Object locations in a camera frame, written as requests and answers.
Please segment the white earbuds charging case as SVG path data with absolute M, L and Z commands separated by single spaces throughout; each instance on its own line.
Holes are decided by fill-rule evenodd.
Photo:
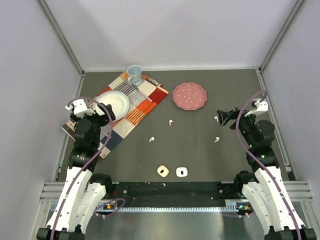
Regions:
M 175 172 L 179 178 L 184 178 L 188 175 L 188 169 L 186 167 L 178 167 Z

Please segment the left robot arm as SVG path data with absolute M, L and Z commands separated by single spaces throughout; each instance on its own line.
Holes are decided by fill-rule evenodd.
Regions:
M 74 145 L 57 206 L 46 227 L 38 229 L 38 240 L 83 240 L 98 203 L 114 191 L 109 175 L 94 173 L 103 149 L 101 127 L 116 119 L 111 104 L 97 104 L 102 114 L 83 99 L 73 101 L 66 108 L 75 122 Z

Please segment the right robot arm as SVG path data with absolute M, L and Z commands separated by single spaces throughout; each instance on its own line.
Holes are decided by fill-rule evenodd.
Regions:
M 248 144 L 246 159 L 252 172 L 238 173 L 233 192 L 246 198 L 257 215 L 266 240 L 315 240 L 316 232 L 308 228 L 297 214 L 282 179 L 281 169 L 272 148 L 275 126 L 268 120 L 256 120 L 248 111 L 238 108 L 217 111 L 218 122 L 236 130 Z

